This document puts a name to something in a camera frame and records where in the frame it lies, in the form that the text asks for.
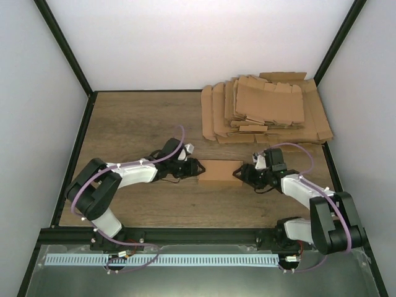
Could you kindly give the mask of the brown cardboard box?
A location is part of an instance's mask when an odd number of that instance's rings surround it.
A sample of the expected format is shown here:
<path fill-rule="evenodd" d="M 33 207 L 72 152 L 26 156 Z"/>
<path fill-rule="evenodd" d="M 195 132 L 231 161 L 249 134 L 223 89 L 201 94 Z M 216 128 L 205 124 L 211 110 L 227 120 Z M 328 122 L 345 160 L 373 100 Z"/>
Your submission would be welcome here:
<path fill-rule="evenodd" d="M 241 160 L 200 160 L 205 172 L 198 176 L 201 186 L 231 186 L 240 187 L 243 182 L 233 176 L 240 169 Z"/>

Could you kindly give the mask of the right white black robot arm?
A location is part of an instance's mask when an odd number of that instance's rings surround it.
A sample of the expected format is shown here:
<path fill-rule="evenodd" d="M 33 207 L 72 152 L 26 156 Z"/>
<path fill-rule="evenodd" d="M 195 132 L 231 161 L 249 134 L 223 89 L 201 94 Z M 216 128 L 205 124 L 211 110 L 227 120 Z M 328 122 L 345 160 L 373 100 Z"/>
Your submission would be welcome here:
<path fill-rule="evenodd" d="M 252 159 L 253 163 L 241 165 L 233 176 L 258 194 L 277 191 L 309 210 L 309 219 L 290 217 L 277 222 L 278 247 L 289 249 L 302 241 L 328 255 L 366 244 L 367 235 L 349 193 L 320 187 L 303 173 L 289 169 L 279 145 L 254 153 Z"/>

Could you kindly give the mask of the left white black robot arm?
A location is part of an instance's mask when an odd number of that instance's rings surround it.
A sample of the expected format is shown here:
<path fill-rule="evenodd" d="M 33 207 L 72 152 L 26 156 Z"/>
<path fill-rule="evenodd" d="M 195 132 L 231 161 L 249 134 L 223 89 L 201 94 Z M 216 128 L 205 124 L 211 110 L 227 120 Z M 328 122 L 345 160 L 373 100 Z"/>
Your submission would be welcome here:
<path fill-rule="evenodd" d="M 72 203 L 71 210 L 79 211 L 98 231 L 105 235 L 105 243 L 114 250 L 126 244 L 123 225 L 110 210 L 118 189 L 133 184 L 153 183 L 169 174 L 186 179 L 205 172 L 201 162 L 192 158 L 192 144 L 170 138 L 163 148 L 138 161 L 106 163 L 100 158 L 91 159 L 68 185 L 65 198 Z"/>

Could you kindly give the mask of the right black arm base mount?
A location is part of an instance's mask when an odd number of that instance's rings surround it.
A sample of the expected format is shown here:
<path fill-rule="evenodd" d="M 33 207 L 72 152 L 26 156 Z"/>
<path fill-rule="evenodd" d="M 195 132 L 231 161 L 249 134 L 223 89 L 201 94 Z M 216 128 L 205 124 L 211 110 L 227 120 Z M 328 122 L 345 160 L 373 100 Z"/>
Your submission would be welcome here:
<path fill-rule="evenodd" d="M 303 249 L 311 250 L 310 243 L 289 239 L 282 227 L 275 226 L 273 228 L 261 228 L 254 232 L 256 246 L 258 250 L 266 251 L 299 251 Z"/>

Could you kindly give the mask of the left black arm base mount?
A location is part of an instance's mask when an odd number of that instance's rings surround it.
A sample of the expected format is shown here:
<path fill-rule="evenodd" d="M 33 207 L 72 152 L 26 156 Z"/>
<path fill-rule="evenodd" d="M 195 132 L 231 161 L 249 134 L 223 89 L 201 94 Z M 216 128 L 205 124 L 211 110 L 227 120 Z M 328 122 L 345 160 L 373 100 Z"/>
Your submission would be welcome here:
<path fill-rule="evenodd" d="M 92 238 L 92 242 L 90 243 L 91 251 L 101 251 L 106 253 L 116 253 L 124 250 L 130 251 L 142 251 L 144 249 L 143 246 L 130 246 L 125 244 L 114 243 L 100 234 L 95 234 Z"/>

